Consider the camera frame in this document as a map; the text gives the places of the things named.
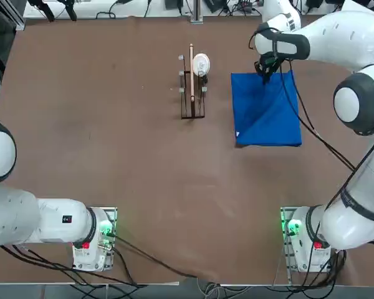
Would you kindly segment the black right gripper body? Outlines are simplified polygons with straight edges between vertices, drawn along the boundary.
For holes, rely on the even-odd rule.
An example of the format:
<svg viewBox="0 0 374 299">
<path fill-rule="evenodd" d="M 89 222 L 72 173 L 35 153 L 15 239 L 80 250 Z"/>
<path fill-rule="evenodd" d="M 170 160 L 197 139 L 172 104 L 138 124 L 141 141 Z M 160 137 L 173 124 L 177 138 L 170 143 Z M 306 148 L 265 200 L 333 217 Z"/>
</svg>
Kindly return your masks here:
<svg viewBox="0 0 374 299">
<path fill-rule="evenodd" d="M 260 75 L 272 75 L 276 72 L 284 59 L 274 57 L 272 55 L 262 55 L 259 60 L 255 62 L 256 72 Z"/>
</svg>

